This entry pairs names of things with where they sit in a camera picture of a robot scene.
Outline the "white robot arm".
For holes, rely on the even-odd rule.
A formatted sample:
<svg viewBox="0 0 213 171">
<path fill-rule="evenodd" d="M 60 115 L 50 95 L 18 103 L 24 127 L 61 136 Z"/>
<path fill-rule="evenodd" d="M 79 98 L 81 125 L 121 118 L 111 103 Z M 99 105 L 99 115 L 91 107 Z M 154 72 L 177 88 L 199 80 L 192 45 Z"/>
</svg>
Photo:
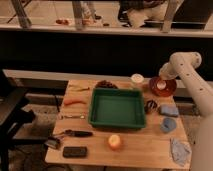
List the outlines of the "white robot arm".
<svg viewBox="0 0 213 171">
<path fill-rule="evenodd" d="M 196 72 L 202 57 L 198 52 L 175 52 L 159 70 L 163 80 L 179 77 L 201 116 L 190 171 L 213 171 L 213 88 Z"/>
</svg>

